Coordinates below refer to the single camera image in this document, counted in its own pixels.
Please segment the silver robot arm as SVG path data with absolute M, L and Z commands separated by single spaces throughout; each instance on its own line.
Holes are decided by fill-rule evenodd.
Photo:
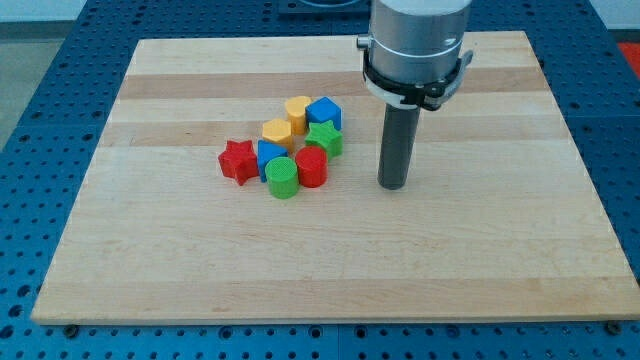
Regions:
M 374 0 L 356 46 L 386 79 L 432 83 L 453 71 L 470 8 L 471 0 Z

